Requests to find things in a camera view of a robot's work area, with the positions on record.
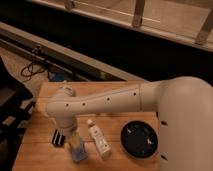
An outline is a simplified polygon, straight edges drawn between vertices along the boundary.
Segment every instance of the black chair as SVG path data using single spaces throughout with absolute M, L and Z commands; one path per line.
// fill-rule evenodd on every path
M 28 110 L 34 102 L 31 101 L 25 109 L 20 106 L 22 101 L 32 97 L 32 93 L 24 84 L 9 74 L 0 57 L 0 142 L 7 141 L 12 158 L 15 158 L 18 150 L 16 139 L 24 132 L 23 128 L 19 128 L 19 124 L 30 118 Z

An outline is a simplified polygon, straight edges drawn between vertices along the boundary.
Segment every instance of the glass panel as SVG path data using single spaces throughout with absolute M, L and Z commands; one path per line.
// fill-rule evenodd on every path
M 66 0 L 33 0 L 61 5 Z M 73 0 L 74 12 L 132 27 L 136 0 Z M 202 28 L 213 0 L 146 0 L 143 23 L 138 30 L 146 30 L 172 39 L 190 39 L 194 43 Z M 213 33 L 208 38 L 213 42 Z

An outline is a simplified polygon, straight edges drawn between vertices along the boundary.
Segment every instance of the wooden table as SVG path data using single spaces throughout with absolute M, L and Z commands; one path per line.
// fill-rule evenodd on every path
M 134 82 L 70 82 L 78 96 L 119 88 Z M 53 119 L 46 115 L 45 107 L 50 96 L 63 83 L 42 85 L 32 118 L 23 137 L 13 171 L 158 171 L 157 152 L 147 159 L 129 156 L 120 142 L 122 127 L 131 120 L 141 120 L 150 124 L 157 131 L 155 113 L 117 113 L 77 116 L 78 131 L 85 141 L 88 159 L 74 164 L 69 153 L 68 144 L 55 148 L 51 144 L 55 125 Z M 102 160 L 89 136 L 86 120 L 91 118 L 102 129 L 111 148 L 112 155 Z

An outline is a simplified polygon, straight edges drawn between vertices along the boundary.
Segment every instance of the railing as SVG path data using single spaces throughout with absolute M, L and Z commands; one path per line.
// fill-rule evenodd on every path
M 29 1 L 213 51 L 212 0 Z

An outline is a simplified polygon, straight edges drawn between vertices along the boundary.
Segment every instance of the black plate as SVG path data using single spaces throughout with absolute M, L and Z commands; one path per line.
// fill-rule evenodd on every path
M 151 156 L 157 149 L 158 139 L 154 129 L 142 121 L 131 121 L 121 131 L 125 150 L 138 158 Z

